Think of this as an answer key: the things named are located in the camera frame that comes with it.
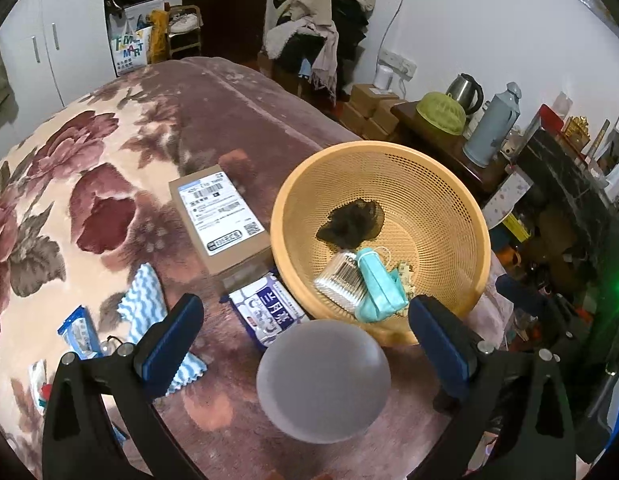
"cabinet handle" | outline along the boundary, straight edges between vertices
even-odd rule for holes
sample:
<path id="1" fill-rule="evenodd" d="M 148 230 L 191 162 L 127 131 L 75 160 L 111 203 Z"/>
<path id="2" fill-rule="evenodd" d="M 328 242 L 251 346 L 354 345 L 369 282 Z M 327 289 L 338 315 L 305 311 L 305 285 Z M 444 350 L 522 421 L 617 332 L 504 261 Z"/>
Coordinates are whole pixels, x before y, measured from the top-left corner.
<path id="1" fill-rule="evenodd" d="M 36 63 L 40 63 L 40 56 L 38 55 L 38 44 L 36 43 L 36 36 L 32 36 L 33 53 L 36 55 Z"/>
<path id="2" fill-rule="evenodd" d="M 56 50 L 60 50 L 60 46 L 58 44 L 58 34 L 56 33 L 56 24 L 55 23 L 51 24 L 51 30 L 54 33 L 54 44 L 56 45 Z"/>

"orange basket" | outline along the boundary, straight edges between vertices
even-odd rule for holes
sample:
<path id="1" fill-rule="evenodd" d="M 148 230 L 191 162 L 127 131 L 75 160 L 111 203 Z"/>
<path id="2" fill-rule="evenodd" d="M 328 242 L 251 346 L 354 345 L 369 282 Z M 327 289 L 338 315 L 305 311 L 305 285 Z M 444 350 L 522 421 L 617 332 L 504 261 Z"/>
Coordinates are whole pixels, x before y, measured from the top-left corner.
<path id="1" fill-rule="evenodd" d="M 332 146 L 301 163 L 280 188 L 270 234 L 273 256 L 289 291 L 318 319 L 338 319 L 366 330 L 383 346 L 416 344 L 407 318 L 359 323 L 316 290 L 314 279 L 334 248 L 316 238 L 336 207 L 376 200 L 385 223 L 375 240 L 391 267 L 410 264 L 416 294 L 436 297 L 459 317 L 483 293 L 490 265 L 487 225 L 467 188 L 433 158 L 390 142 L 358 140 Z"/>

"wooden table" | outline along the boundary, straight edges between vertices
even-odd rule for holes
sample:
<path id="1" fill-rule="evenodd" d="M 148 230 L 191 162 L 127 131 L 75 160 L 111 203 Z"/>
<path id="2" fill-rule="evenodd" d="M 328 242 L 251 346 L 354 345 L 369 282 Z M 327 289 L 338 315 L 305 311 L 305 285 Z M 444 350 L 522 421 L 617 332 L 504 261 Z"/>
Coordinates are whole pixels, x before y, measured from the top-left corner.
<path id="1" fill-rule="evenodd" d="M 490 162 L 486 168 L 480 168 L 463 153 L 467 139 L 445 133 L 430 124 L 416 112 L 417 104 L 403 103 L 391 108 L 400 121 L 391 140 L 438 160 L 467 186 L 478 201 L 491 197 L 506 177 L 506 158 L 498 153 L 497 160 Z"/>

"gray ball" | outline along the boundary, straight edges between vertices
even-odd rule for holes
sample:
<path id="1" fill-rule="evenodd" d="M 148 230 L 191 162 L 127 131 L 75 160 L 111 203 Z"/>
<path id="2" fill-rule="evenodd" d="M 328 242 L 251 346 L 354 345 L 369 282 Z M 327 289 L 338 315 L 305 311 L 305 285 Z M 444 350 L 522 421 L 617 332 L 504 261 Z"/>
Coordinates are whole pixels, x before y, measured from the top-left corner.
<path id="1" fill-rule="evenodd" d="M 326 319 L 279 335 L 256 377 L 260 405 L 273 424 L 312 444 L 363 433 L 381 414 L 390 386 L 389 364 L 375 339 Z"/>

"toilet paper roll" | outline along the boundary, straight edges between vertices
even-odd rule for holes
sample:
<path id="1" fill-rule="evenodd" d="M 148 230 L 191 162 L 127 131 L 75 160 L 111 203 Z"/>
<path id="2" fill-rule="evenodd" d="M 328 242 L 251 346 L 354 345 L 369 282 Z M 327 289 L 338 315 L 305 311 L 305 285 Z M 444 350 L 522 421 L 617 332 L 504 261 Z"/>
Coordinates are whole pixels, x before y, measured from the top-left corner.
<path id="1" fill-rule="evenodd" d="M 379 90 L 389 90 L 391 78 L 394 76 L 394 71 L 386 65 L 378 65 L 376 67 L 376 77 L 374 78 L 374 86 Z"/>

